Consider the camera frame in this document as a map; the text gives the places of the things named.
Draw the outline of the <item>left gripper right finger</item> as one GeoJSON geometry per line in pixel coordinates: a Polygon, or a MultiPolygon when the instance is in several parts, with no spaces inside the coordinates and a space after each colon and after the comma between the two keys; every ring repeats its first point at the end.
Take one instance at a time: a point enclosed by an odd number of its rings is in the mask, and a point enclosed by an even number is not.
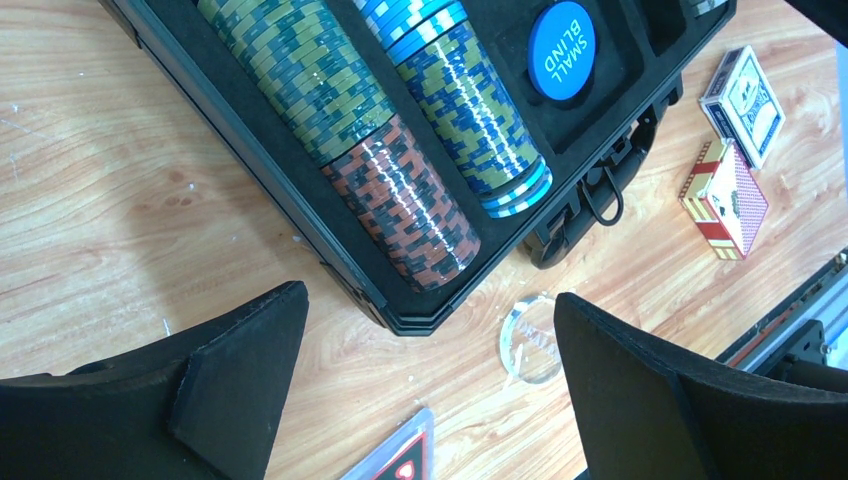
{"type": "Polygon", "coordinates": [[[847,374],[789,356],[757,375],[573,293],[555,332],[590,479],[843,479],[847,374]]]}

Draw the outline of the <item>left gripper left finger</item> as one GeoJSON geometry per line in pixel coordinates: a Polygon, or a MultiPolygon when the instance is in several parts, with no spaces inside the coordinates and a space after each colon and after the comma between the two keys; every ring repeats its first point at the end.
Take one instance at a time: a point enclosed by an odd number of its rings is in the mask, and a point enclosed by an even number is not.
{"type": "Polygon", "coordinates": [[[261,479],[309,309],[291,281],[63,375],[1,383],[5,479],[261,479]]]}

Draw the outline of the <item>black poker set case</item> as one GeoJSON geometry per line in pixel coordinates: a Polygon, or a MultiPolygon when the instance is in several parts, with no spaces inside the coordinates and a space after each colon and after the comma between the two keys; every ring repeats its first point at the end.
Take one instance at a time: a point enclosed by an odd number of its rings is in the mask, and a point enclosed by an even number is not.
{"type": "Polygon", "coordinates": [[[694,17],[683,1],[575,1],[597,35],[592,73],[569,100],[540,94],[528,39],[562,1],[459,1],[553,174],[528,210],[491,218],[355,4],[323,1],[394,103],[480,238],[472,264],[419,292],[398,273],[320,168],[198,10],[201,1],[107,1],[104,8],[218,134],[324,268],[375,323],[401,337],[432,334],[516,247],[546,269],[596,223],[615,224],[623,190],[648,156],[658,124],[683,92],[682,71],[734,16],[727,1],[694,17]]]}

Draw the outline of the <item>blue playing card box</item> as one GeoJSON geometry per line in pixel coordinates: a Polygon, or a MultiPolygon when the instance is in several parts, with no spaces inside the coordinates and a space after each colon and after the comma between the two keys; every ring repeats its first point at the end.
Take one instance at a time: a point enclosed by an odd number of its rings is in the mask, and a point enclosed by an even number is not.
{"type": "Polygon", "coordinates": [[[726,52],[700,105],[718,136],[733,140],[750,168],[762,169],[786,115],[751,46],[726,52]]]}

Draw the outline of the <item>blue small blind button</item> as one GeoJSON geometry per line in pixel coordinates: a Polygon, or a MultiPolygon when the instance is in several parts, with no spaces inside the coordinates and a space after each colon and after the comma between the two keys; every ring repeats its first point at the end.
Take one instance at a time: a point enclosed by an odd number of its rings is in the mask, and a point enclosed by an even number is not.
{"type": "Polygon", "coordinates": [[[554,101],[585,86],[597,51],[593,20],[584,6],[562,1],[541,11],[528,39],[528,73],[535,89],[554,101]]]}

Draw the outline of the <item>blue white ten chip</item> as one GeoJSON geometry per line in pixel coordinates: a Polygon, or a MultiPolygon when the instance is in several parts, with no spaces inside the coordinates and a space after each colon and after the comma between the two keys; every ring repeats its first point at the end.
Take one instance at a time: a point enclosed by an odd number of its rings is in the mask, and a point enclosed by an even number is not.
{"type": "Polygon", "coordinates": [[[483,209],[491,218],[506,218],[529,209],[549,191],[553,184],[553,174],[546,161],[540,158],[531,166],[529,174],[518,181],[505,193],[481,201],[483,209]]]}

